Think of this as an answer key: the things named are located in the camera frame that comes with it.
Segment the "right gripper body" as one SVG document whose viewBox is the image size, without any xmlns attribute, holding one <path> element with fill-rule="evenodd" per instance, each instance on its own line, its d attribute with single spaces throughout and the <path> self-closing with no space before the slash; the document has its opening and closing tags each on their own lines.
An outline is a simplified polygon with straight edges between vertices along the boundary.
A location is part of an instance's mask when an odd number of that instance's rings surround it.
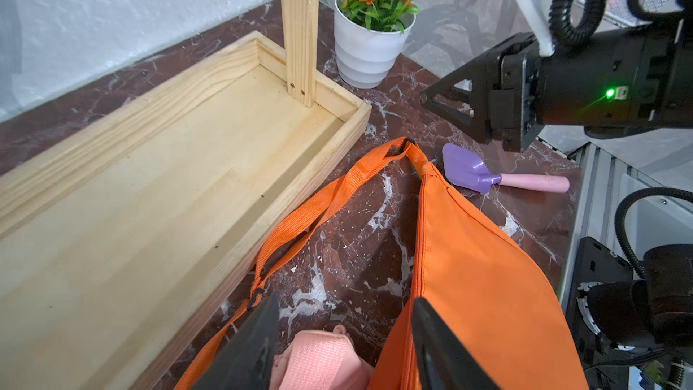
<svg viewBox="0 0 693 390">
<path fill-rule="evenodd" d="M 543 58 L 531 38 L 500 56 L 488 124 L 506 151 L 522 152 L 545 126 L 589 137 L 631 137 L 692 126 L 692 19 L 595 34 Z"/>
</svg>

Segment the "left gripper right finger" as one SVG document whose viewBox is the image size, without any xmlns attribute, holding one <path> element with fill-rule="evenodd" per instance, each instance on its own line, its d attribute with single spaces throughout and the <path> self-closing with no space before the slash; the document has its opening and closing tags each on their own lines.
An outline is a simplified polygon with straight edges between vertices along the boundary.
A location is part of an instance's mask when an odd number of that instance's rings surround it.
<svg viewBox="0 0 693 390">
<path fill-rule="evenodd" d="M 422 389 L 499 389 L 423 297 L 414 300 L 411 333 Z"/>
</svg>

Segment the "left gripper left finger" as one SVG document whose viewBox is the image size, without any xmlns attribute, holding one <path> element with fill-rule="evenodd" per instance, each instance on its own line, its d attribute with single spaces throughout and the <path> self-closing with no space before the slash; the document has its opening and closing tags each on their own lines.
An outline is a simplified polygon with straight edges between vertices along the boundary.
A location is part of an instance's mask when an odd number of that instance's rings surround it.
<svg viewBox="0 0 693 390">
<path fill-rule="evenodd" d="M 238 334 L 214 357 L 192 389 L 268 389 L 279 329 L 274 295 L 254 308 Z"/>
</svg>

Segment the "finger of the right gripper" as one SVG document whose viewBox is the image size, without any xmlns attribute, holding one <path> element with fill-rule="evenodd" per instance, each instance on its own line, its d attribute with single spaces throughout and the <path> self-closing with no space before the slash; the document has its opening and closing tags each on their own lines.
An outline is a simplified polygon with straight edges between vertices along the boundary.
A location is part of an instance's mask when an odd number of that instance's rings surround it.
<svg viewBox="0 0 693 390">
<path fill-rule="evenodd" d="M 420 93 L 420 104 L 480 144 L 492 140 L 487 110 L 487 54 L 483 53 Z"/>
</svg>

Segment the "pink sling bag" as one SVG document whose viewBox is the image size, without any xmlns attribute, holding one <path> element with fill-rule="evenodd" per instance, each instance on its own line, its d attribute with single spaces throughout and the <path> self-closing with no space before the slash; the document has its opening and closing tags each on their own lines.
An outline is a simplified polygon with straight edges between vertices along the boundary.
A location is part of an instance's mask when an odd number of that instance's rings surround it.
<svg viewBox="0 0 693 390">
<path fill-rule="evenodd" d="M 274 357 L 271 389 L 365 389 L 375 368 L 357 355 L 345 326 L 302 330 Z"/>
</svg>

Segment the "light orange sling bag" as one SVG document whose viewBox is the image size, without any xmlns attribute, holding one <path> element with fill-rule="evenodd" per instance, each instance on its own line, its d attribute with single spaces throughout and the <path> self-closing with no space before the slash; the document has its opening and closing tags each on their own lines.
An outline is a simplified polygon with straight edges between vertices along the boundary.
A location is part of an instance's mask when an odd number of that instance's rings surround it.
<svg viewBox="0 0 693 390">
<path fill-rule="evenodd" d="M 282 251 L 282 263 L 289 263 L 361 186 L 404 158 L 420 178 L 411 294 L 371 365 L 375 371 L 365 389 L 422 389 L 411 333 L 411 311 L 420 297 L 499 389 L 586 388 L 566 318 L 543 271 L 407 138 L 372 150 L 280 223 L 259 252 L 250 296 L 236 317 L 245 323 L 270 297 L 265 285 L 274 271 L 267 261 L 274 252 Z M 179 388 L 192 389 L 234 337 L 219 331 L 192 361 Z"/>
</svg>

